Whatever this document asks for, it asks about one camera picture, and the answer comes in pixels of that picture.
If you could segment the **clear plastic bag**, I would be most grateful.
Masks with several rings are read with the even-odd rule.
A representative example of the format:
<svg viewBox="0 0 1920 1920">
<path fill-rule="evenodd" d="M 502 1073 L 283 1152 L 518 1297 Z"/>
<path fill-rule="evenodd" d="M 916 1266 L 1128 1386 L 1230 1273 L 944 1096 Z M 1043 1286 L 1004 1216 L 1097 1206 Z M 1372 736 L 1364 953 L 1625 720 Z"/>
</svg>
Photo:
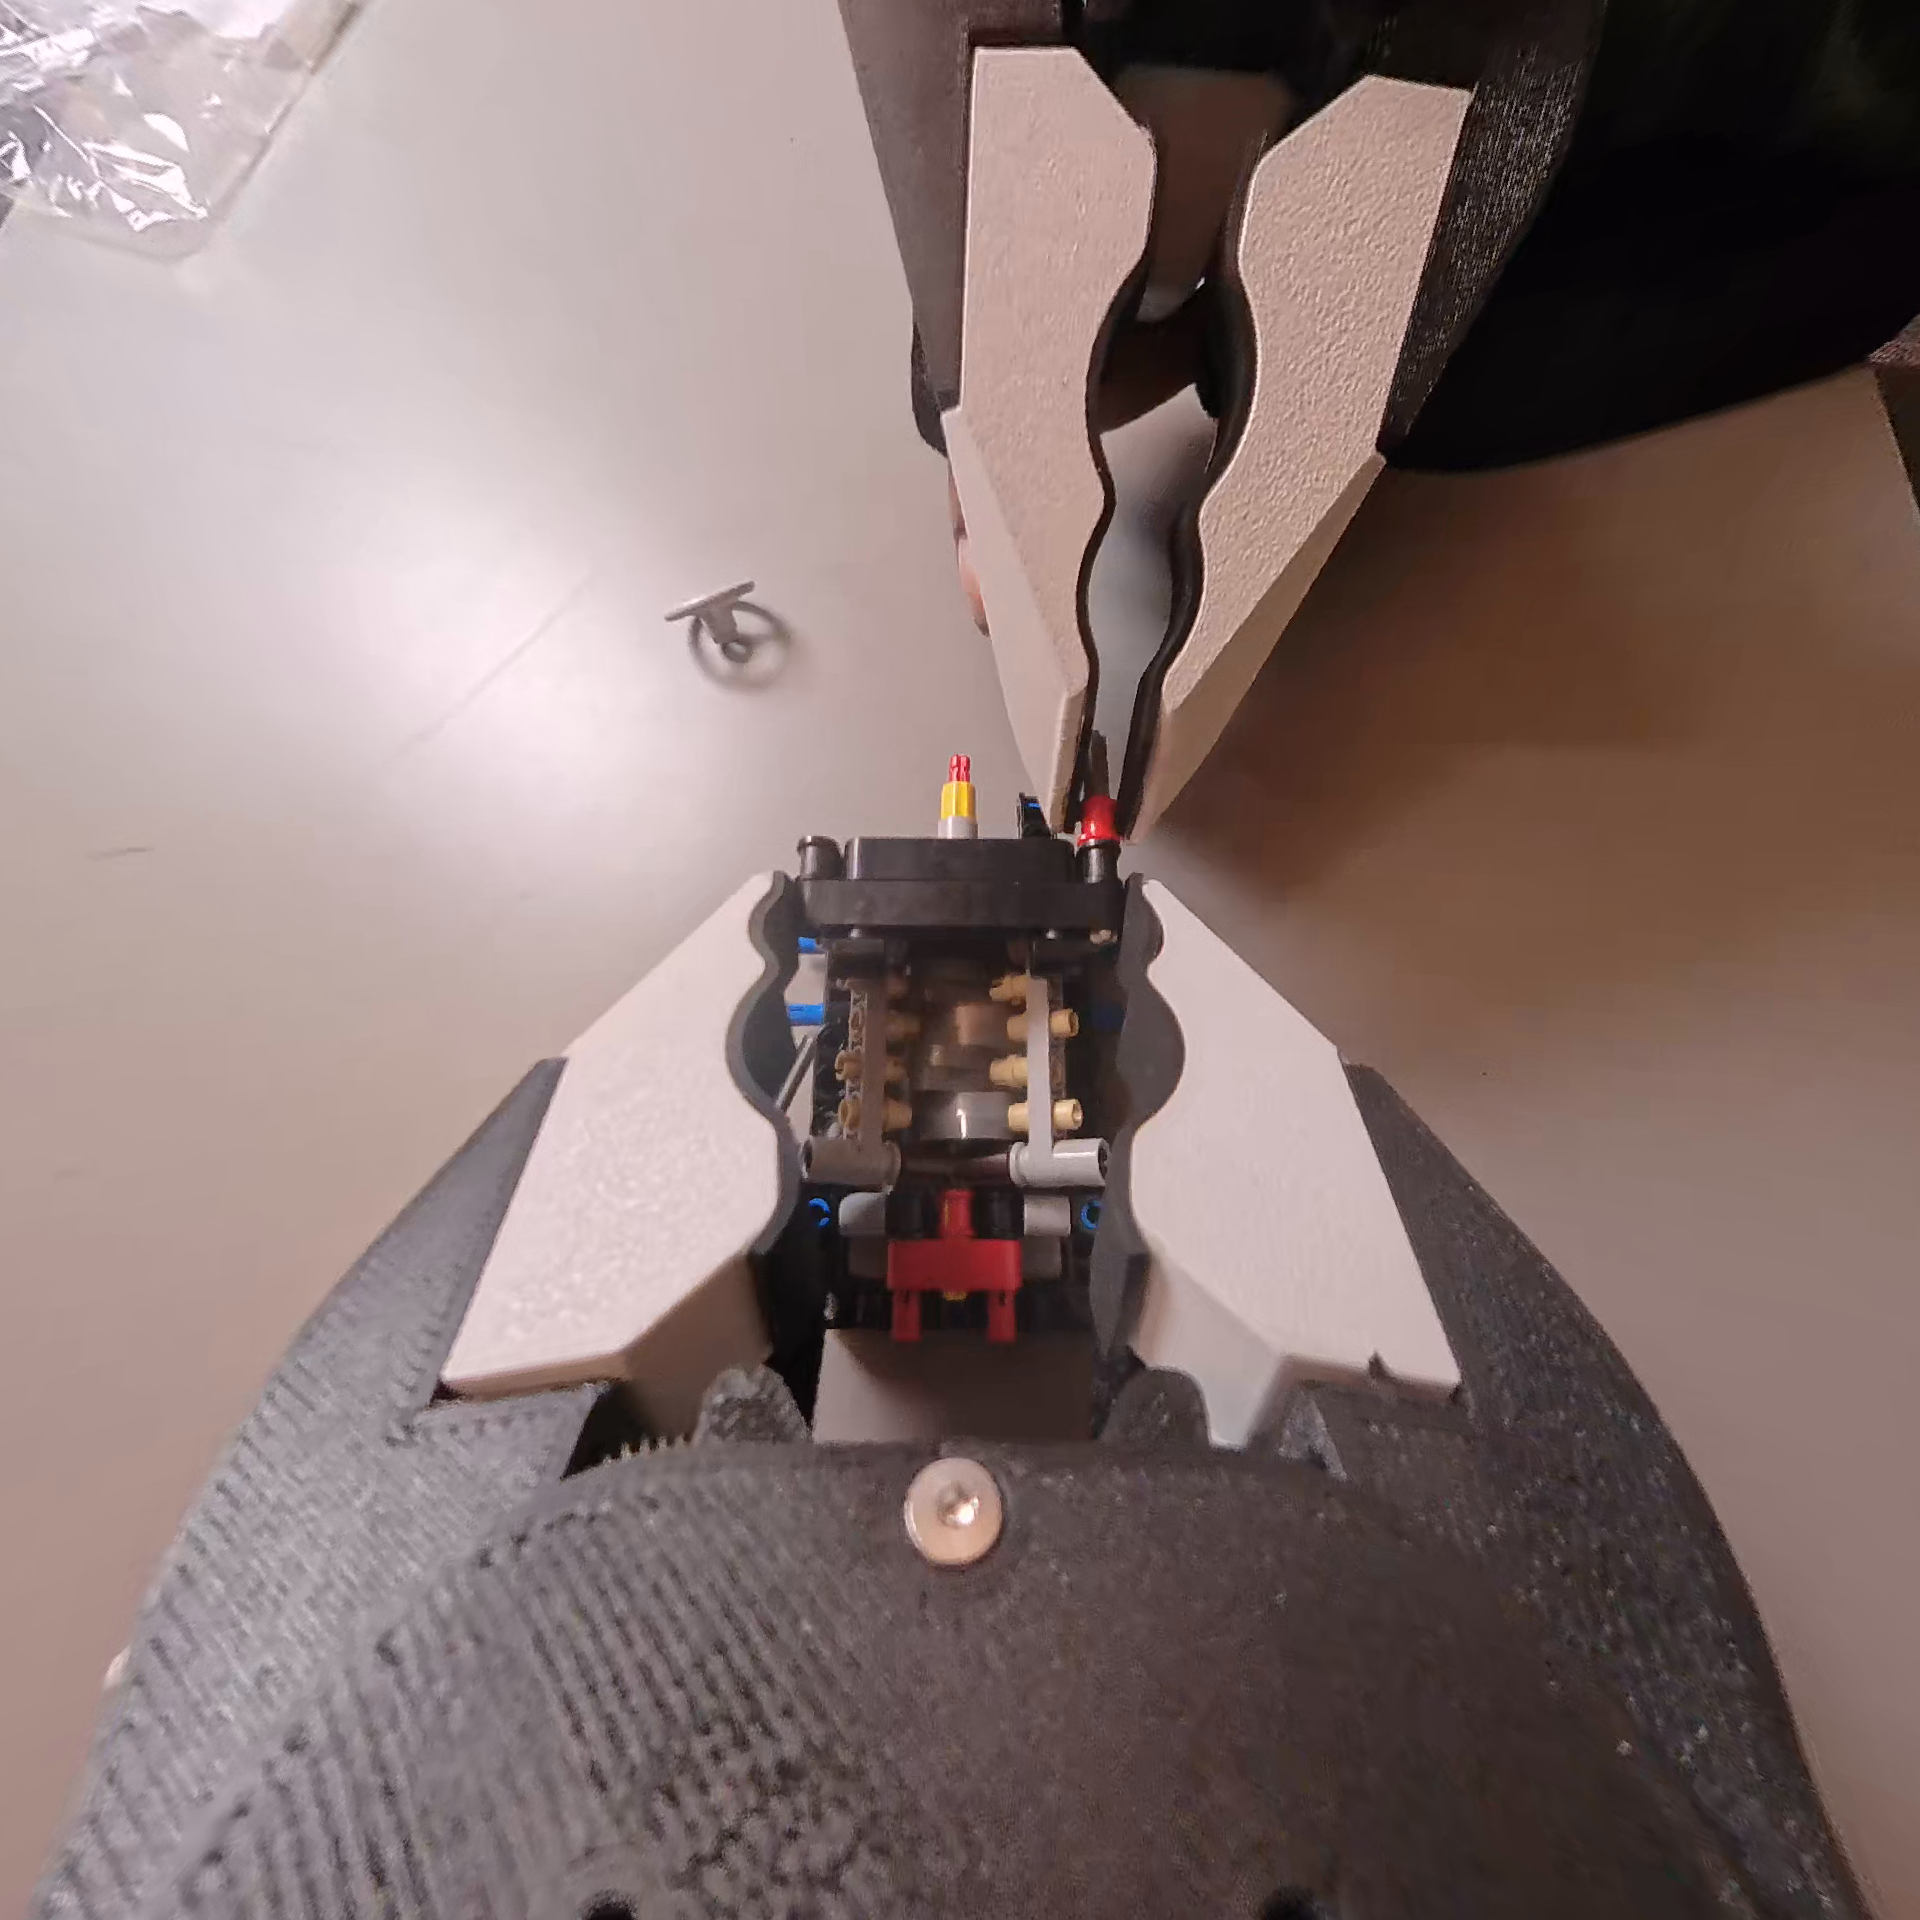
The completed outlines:
<svg viewBox="0 0 1920 1920">
<path fill-rule="evenodd" d="M 198 250 L 363 9 L 4 2 L 4 219 Z"/>
</svg>

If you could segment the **person's right hand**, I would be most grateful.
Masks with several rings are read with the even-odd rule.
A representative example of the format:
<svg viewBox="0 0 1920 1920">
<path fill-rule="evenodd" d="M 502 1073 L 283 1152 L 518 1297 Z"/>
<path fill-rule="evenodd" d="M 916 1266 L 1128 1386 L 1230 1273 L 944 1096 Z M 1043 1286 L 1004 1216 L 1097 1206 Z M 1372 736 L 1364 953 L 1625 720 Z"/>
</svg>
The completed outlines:
<svg viewBox="0 0 1920 1920">
<path fill-rule="evenodd" d="M 1124 305 L 1096 387 L 1097 434 L 1153 414 L 1186 387 L 1219 418 L 1233 322 L 1220 293 L 1230 215 L 1257 144 L 1165 144 L 1147 224 L 1138 295 Z"/>
</svg>

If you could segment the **lego car chassis assembly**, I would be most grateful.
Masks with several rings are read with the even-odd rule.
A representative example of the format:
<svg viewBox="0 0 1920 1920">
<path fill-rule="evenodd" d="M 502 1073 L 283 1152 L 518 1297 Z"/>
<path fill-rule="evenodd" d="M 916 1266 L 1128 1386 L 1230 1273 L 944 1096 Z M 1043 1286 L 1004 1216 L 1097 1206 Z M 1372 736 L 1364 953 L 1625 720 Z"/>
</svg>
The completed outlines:
<svg viewBox="0 0 1920 1920">
<path fill-rule="evenodd" d="M 768 1282 L 802 1336 L 1090 1330 L 1120 1031 L 1120 842 L 1035 797 L 979 830 L 970 755 L 924 837 L 801 840 L 801 1216 Z"/>
</svg>

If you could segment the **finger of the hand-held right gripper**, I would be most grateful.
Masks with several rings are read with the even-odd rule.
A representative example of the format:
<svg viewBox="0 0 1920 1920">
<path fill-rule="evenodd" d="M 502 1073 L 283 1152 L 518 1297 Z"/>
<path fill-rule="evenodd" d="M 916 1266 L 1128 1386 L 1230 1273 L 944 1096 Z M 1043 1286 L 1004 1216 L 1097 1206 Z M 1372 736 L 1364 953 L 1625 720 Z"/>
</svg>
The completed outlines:
<svg viewBox="0 0 1920 1920">
<path fill-rule="evenodd" d="M 1090 551 L 1114 514 L 1090 402 L 1137 287 L 1154 137 L 1067 45 L 977 49 L 950 480 L 1029 789 L 1067 824 L 1092 713 Z"/>
<path fill-rule="evenodd" d="M 1138 681 L 1128 830 L 1149 830 L 1200 773 L 1385 465 L 1385 403 L 1469 106 L 1469 86 L 1364 75 L 1238 190 L 1216 265 L 1216 439 Z"/>
</svg>

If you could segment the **grey lego steering wheel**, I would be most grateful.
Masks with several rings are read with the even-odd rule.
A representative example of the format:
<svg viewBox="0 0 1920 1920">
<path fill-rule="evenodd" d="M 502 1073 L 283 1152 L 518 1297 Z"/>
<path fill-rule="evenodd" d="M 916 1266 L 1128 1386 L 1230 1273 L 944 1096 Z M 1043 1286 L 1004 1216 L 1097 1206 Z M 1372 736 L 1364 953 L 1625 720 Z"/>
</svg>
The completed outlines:
<svg viewBox="0 0 1920 1920">
<path fill-rule="evenodd" d="M 768 687 L 793 653 L 793 627 L 763 601 L 754 579 L 729 582 L 681 598 L 662 623 L 683 639 L 688 657 L 721 687 Z"/>
</svg>

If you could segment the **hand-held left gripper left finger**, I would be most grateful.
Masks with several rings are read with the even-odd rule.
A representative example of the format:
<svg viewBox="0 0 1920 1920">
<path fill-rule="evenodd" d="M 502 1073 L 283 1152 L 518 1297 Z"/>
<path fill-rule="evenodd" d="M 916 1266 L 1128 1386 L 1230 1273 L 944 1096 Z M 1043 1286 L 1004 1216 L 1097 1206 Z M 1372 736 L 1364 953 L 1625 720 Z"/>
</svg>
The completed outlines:
<svg viewBox="0 0 1920 1920">
<path fill-rule="evenodd" d="M 566 1043 L 451 1341 L 465 1400 L 616 1384 L 693 1426 L 709 1384 L 772 1351 L 757 1262 L 801 1200 L 779 1103 L 801 894 L 758 872 Z"/>
</svg>

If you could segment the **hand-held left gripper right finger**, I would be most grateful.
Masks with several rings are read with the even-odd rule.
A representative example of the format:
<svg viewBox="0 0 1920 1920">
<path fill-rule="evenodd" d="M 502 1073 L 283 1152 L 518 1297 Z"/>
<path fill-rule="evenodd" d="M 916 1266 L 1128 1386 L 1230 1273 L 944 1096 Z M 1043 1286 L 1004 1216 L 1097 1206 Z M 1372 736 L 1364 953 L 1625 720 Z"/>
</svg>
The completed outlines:
<svg viewBox="0 0 1920 1920">
<path fill-rule="evenodd" d="M 1163 882 L 1128 883 L 1100 1343 L 1243 1449 L 1301 1384 L 1449 1400 L 1461 1362 L 1337 1046 Z"/>
</svg>

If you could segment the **person's right forearm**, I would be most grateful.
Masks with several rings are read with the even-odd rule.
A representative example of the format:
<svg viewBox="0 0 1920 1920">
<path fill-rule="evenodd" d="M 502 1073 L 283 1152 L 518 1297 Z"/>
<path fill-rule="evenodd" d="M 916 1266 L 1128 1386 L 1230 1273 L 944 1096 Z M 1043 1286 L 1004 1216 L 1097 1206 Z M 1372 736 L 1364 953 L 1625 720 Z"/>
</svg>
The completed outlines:
<svg viewBox="0 0 1920 1920">
<path fill-rule="evenodd" d="M 1537 463 L 1915 322 L 1918 3 L 1605 3 L 1540 210 L 1387 459 Z"/>
</svg>

